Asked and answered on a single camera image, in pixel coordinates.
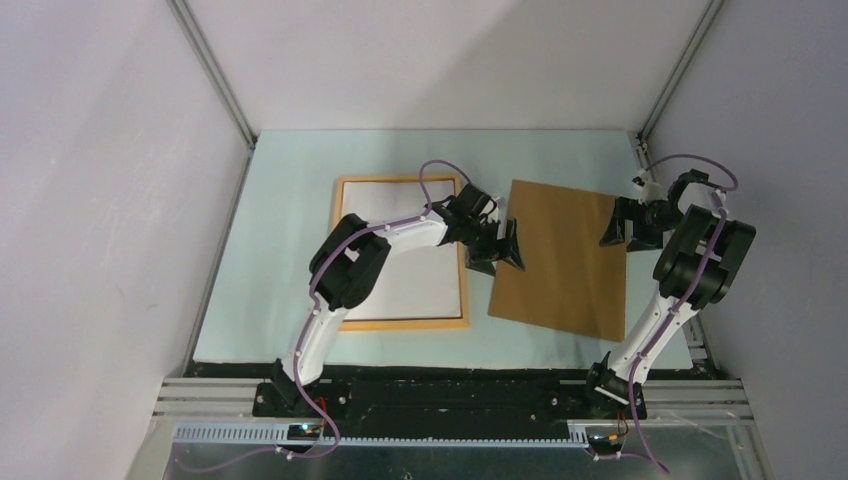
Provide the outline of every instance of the light blue mat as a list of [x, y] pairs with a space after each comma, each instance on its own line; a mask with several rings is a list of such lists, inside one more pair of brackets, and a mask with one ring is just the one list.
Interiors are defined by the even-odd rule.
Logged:
[[[410, 174], [432, 158], [493, 195], [513, 179], [634, 196], [629, 139], [612, 130], [264, 131], [233, 222], [194, 359], [272, 362], [310, 307], [308, 263], [327, 236], [336, 179]], [[432, 172], [449, 172], [435, 166]], [[654, 288], [658, 252], [627, 257], [626, 326]], [[487, 315], [492, 278], [469, 272], [471, 328], [344, 332], [328, 363], [457, 368], [588, 368], [615, 344]], [[655, 368], [691, 368], [678, 332]]]

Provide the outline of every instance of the wooden frame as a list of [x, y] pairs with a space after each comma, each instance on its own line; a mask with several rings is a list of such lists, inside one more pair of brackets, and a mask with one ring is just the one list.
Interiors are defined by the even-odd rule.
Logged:
[[[459, 175], [426, 175], [425, 182], [439, 182], [451, 180], [454, 183], [454, 194], [459, 194], [462, 189]], [[344, 186], [349, 182], [418, 182], [417, 175], [392, 175], [392, 176], [355, 176], [342, 177], [336, 182], [336, 193], [333, 206], [333, 226], [338, 224], [342, 218], [342, 197]], [[459, 308], [460, 315], [451, 318], [405, 318], [385, 320], [345, 320], [340, 328], [341, 331], [374, 331], [374, 330], [426, 330], [437, 328], [468, 328], [470, 326], [469, 298], [468, 298], [468, 271], [465, 268], [465, 246], [456, 245], [458, 256], [458, 278], [459, 278]]]

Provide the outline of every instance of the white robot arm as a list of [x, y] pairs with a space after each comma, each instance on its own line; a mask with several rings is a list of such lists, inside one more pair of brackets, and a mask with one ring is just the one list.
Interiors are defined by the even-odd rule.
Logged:
[[[434, 202], [432, 209], [420, 216], [377, 223], [365, 222], [355, 214], [345, 216], [310, 264], [317, 308], [282, 361], [286, 375], [303, 385], [321, 376], [324, 359], [345, 316], [371, 293], [383, 264], [394, 256], [462, 242], [468, 247], [472, 268], [493, 269], [492, 262], [502, 260], [523, 270], [517, 224], [507, 220], [503, 238], [497, 238], [497, 218], [497, 202], [474, 184], [467, 184], [455, 198]], [[335, 250], [348, 242], [333, 257]]]
[[[756, 235], [754, 227], [728, 221], [723, 207], [719, 215], [694, 204], [684, 215], [678, 207], [690, 184], [718, 188], [708, 180], [707, 174], [690, 170], [672, 184], [666, 197], [643, 172], [633, 180], [642, 188], [641, 198], [616, 199], [600, 245], [622, 243], [624, 221], [629, 220], [632, 238], [627, 250], [662, 248], [662, 254], [653, 272], [657, 287], [639, 322], [589, 371], [591, 398], [627, 406], [631, 389], [640, 398], [641, 385], [671, 337], [708, 303], [721, 300], [736, 277]], [[674, 233], [663, 247], [663, 237], [671, 230]]]

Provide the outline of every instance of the brown cardboard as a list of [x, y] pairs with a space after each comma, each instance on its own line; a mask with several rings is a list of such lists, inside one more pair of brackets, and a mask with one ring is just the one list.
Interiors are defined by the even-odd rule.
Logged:
[[527, 269], [498, 266], [489, 315], [622, 341], [625, 247], [598, 246], [614, 203], [611, 195], [513, 181], [507, 210], [518, 220]]

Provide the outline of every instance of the red wire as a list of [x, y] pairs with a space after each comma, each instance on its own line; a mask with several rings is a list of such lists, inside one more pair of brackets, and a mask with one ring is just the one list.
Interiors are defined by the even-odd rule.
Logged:
[[[621, 432], [621, 422], [624, 422], [624, 427], [625, 427], [624, 433], [620, 433]], [[618, 412], [618, 431], [619, 431], [619, 435], [622, 436], [622, 437], [626, 436], [628, 433], [630, 433], [630, 425], [627, 423], [627, 416], [624, 415], [624, 413], [622, 413], [622, 412]]]
[[[315, 399], [315, 401], [318, 403], [318, 405], [321, 406], [321, 410], [324, 410], [324, 413], [327, 413], [327, 401], [324, 400], [324, 397], [318, 397], [318, 398]], [[327, 421], [322, 420], [321, 421], [321, 428], [324, 428], [325, 425], [327, 425]]]

